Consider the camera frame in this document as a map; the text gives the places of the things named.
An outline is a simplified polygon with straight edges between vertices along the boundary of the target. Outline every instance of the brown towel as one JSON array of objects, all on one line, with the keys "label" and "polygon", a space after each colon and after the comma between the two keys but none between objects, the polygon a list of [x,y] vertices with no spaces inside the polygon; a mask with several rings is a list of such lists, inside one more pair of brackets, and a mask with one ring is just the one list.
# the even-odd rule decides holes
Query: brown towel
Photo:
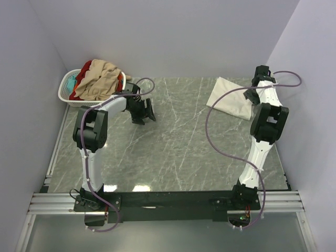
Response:
[{"label": "brown towel", "polygon": [[108,99],[116,90],[118,75],[121,70],[112,63],[94,59],[79,86],[75,97],[85,101],[103,101]]}]

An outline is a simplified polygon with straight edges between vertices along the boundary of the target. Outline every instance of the beige cloth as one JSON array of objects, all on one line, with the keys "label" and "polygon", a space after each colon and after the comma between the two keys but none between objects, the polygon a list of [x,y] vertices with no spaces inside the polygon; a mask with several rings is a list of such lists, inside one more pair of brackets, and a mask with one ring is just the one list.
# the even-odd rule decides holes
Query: beige cloth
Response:
[{"label": "beige cloth", "polygon": [[[211,107],[219,97],[235,88],[241,88],[241,86],[219,77],[206,105]],[[244,92],[245,90],[238,90],[228,94],[220,100],[214,108],[232,116],[250,120],[252,115],[252,103],[245,99]]]},{"label": "beige cloth", "polygon": [[75,89],[75,97],[85,101],[103,101],[108,99],[118,86],[118,75],[121,70],[112,63],[94,59],[89,70]]}]

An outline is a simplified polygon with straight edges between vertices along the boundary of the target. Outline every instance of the gray wall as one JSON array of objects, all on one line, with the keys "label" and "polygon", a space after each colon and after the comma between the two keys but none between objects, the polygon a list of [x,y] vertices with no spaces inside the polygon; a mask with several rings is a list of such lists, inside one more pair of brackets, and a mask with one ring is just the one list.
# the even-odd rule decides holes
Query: gray wall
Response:
[{"label": "gray wall", "polygon": [[299,89],[279,88],[290,113],[278,148],[319,251],[335,251],[336,246],[335,13],[333,0],[301,0],[268,60],[272,70],[290,69],[303,77]]},{"label": "gray wall", "polygon": [[30,2],[68,70],[101,58],[138,77],[247,77],[299,0]]},{"label": "gray wall", "polygon": [[26,0],[0,7],[0,246],[14,251],[46,175],[65,105],[65,67]]}]

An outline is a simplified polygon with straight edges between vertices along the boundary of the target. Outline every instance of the laundry basket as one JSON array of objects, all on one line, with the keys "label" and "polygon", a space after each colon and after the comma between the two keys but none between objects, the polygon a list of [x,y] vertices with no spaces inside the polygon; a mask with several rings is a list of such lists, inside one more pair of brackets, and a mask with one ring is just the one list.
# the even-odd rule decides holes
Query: laundry basket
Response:
[{"label": "laundry basket", "polygon": [[61,85],[59,86],[59,89],[58,89],[59,99],[61,99],[62,101],[65,101],[66,103],[68,103],[72,107],[81,107],[81,106],[90,107],[90,106],[94,106],[94,105],[97,105],[97,104],[101,103],[102,101],[72,101],[72,100],[69,100],[71,92],[69,92],[69,90],[67,89],[68,80],[72,76],[76,77],[79,73],[80,73],[80,69],[76,69],[76,70],[72,70],[72,71],[68,72],[63,77]]}]

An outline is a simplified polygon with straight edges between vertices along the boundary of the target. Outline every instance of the gray marble table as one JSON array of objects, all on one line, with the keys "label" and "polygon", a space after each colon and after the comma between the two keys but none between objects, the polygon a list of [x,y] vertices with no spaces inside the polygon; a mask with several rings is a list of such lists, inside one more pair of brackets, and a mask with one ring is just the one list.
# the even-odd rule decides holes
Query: gray marble table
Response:
[{"label": "gray marble table", "polygon": [[[245,163],[218,154],[208,143],[204,125],[206,102],[216,78],[155,78],[153,91],[157,122],[131,123],[128,112],[109,121],[102,153],[102,176],[113,191],[231,190]],[[242,86],[250,79],[229,79]],[[150,83],[140,86],[149,88]],[[77,116],[69,108],[48,192],[65,193],[82,183],[81,157],[72,140]],[[251,121],[220,111],[209,119],[209,134],[223,151],[247,158]],[[268,190],[287,189],[276,148],[272,148],[262,176]]]}]

